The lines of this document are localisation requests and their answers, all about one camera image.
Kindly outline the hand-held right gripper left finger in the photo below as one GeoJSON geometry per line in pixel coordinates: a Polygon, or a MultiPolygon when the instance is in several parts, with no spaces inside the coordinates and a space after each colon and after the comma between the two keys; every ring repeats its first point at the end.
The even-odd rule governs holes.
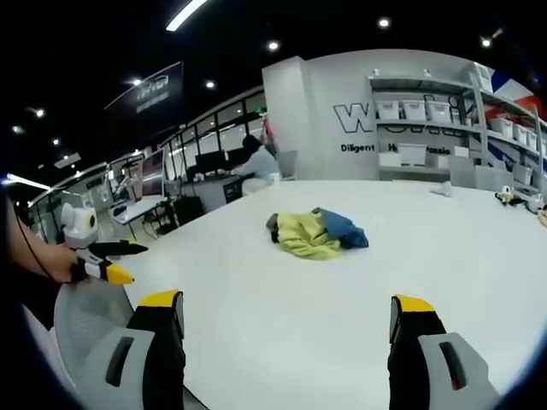
{"type": "Polygon", "coordinates": [[[183,292],[146,296],[85,359],[85,409],[183,409],[183,292]]]}

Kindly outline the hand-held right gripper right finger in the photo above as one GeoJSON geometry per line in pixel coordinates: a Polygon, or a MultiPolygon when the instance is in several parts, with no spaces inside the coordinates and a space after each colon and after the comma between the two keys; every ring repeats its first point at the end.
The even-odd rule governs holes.
{"type": "Polygon", "coordinates": [[[445,330],[430,303],[391,298],[390,346],[390,409],[491,409],[499,401],[486,361],[445,330]]]}

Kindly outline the person's left hand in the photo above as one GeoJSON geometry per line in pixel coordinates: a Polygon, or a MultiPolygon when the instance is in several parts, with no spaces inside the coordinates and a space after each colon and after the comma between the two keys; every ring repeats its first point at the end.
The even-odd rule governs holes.
{"type": "Polygon", "coordinates": [[[47,273],[58,283],[90,280],[90,276],[80,265],[76,252],[64,245],[46,244],[39,258],[47,273]]]}

